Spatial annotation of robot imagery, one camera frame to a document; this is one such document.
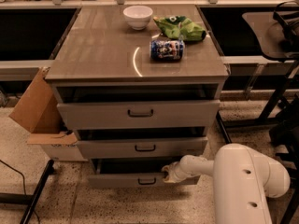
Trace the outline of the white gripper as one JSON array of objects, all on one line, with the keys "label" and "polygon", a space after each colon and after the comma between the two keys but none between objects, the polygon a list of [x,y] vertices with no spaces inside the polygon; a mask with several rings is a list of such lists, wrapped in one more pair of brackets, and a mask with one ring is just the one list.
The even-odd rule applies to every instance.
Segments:
[{"label": "white gripper", "polygon": [[164,166],[162,171],[168,174],[163,178],[164,183],[179,183],[187,178],[187,174],[182,170],[178,161]]}]

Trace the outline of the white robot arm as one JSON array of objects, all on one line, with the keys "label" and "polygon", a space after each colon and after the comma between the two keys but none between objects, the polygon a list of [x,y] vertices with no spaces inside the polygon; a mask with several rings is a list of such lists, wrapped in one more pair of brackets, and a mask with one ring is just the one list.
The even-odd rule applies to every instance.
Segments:
[{"label": "white robot arm", "polygon": [[216,224],[272,224],[266,199],[283,196],[291,184],[280,162],[237,143],[221,147],[212,161],[185,155],[162,171],[166,183],[212,176]]}]

